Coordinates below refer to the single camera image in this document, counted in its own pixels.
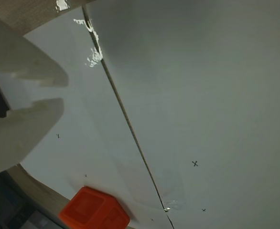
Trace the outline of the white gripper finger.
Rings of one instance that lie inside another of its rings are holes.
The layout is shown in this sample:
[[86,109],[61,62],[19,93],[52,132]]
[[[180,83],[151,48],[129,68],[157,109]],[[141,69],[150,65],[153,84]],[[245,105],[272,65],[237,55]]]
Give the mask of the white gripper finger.
[[64,113],[62,98],[35,101],[0,118],[0,172],[24,160]]
[[63,68],[0,20],[0,73],[37,81],[40,86],[68,86]]

